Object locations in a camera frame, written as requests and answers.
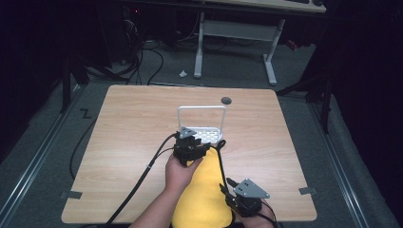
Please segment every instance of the human hand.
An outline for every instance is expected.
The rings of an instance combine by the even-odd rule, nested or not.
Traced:
[[[201,162],[202,158],[184,167],[176,157],[171,155],[165,166],[165,190],[182,193],[192,181],[193,174]]]
[[[268,203],[265,199],[261,199],[262,206],[259,211],[260,214],[268,217],[271,220],[275,220],[275,215],[273,211],[268,207]],[[237,218],[242,222],[245,228],[274,228],[273,224],[268,221],[266,218],[262,218],[260,216],[254,216],[249,218],[243,218],[238,213],[234,212]]]

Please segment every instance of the white basket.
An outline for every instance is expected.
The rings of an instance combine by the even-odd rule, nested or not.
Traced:
[[[222,117],[221,117],[221,125],[220,128],[215,126],[186,126],[197,134],[194,135],[196,139],[201,139],[201,143],[217,143],[222,138],[222,127],[225,120],[226,108],[225,106],[215,105],[215,106],[180,106],[178,107],[178,122],[179,129],[183,128],[182,125],[182,117],[181,111],[184,109],[221,109]]]

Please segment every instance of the light wood surface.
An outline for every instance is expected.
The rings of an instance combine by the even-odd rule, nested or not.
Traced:
[[[226,177],[238,182],[250,178],[267,191],[278,220],[314,220],[311,196],[298,191],[307,184],[273,90],[113,85],[71,189],[83,195],[67,200],[63,222],[106,222],[163,140],[178,130],[177,107],[222,105],[222,97],[232,99],[226,106],[227,143],[221,151]],[[170,140],[165,148],[174,143]],[[115,222],[132,222],[162,191],[170,153],[157,159]]]
[[[326,12],[326,8],[324,6],[317,7],[314,5],[314,3],[312,3],[312,0],[310,0],[309,4],[285,0],[205,0],[205,2],[245,5],[249,7],[260,7],[279,10]]]

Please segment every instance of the yellow object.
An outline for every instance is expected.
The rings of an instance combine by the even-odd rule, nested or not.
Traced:
[[[184,190],[172,218],[174,228],[221,228],[229,226],[232,212],[220,190],[223,184],[217,150],[210,147]]]

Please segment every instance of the person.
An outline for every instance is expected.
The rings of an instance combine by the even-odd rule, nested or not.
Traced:
[[[193,174],[201,162],[202,158],[195,160],[188,167],[183,167],[180,161],[171,155],[165,166],[165,188],[129,228],[169,227],[178,200],[192,181]],[[274,218],[273,212],[267,206],[263,205],[260,213],[270,219]],[[272,223],[265,218],[242,218],[237,213],[236,216],[245,228],[274,228]]]

